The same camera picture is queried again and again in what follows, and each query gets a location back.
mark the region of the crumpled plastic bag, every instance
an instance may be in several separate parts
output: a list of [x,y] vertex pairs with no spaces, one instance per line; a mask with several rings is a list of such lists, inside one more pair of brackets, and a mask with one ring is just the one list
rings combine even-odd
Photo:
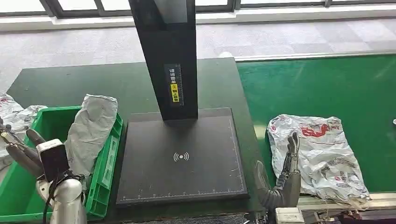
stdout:
[[282,114],[272,119],[267,129],[277,177],[288,150],[287,137],[296,131],[300,140],[301,193],[347,203],[357,209],[370,200],[340,119]]
[[103,148],[117,116],[117,99],[87,94],[64,143],[70,169],[90,183],[95,160]]
[[[10,124],[12,131],[24,140],[26,130],[29,129],[39,110],[46,106],[29,106],[23,109],[15,100],[6,93],[0,93],[0,117],[5,125]],[[0,170],[11,164],[14,160],[6,151],[5,142],[0,138]]]

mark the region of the green plastic crate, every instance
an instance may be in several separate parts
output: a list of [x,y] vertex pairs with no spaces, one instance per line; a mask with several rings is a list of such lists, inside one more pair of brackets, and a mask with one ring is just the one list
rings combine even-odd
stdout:
[[[60,139],[64,142],[80,109],[81,106],[42,109],[31,128],[46,140]],[[122,119],[117,114],[110,135],[96,159],[85,202],[88,220],[99,220],[106,215],[121,129]],[[27,138],[25,142],[33,146]],[[36,192],[35,178],[14,162],[0,186],[0,222],[41,220],[44,204]]]

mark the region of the black vertical scanner column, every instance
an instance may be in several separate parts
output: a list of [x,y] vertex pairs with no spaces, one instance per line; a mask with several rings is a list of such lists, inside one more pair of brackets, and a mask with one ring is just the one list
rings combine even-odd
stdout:
[[162,119],[197,119],[195,0],[129,4]]

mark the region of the gray carpet floor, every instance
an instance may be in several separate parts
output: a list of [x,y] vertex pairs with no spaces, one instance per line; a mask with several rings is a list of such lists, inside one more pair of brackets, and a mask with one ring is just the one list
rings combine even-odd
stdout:
[[[396,19],[197,25],[198,58],[396,49]],[[22,68],[144,61],[135,28],[0,33],[0,92]]]

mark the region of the green conveyor belt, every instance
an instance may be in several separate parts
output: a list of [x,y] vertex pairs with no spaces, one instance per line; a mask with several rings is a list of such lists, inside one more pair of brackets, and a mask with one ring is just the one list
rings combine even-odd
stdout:
[[396,191],[396,56],[237,63],[270,182],[270,119],[335,116],[370,192]]

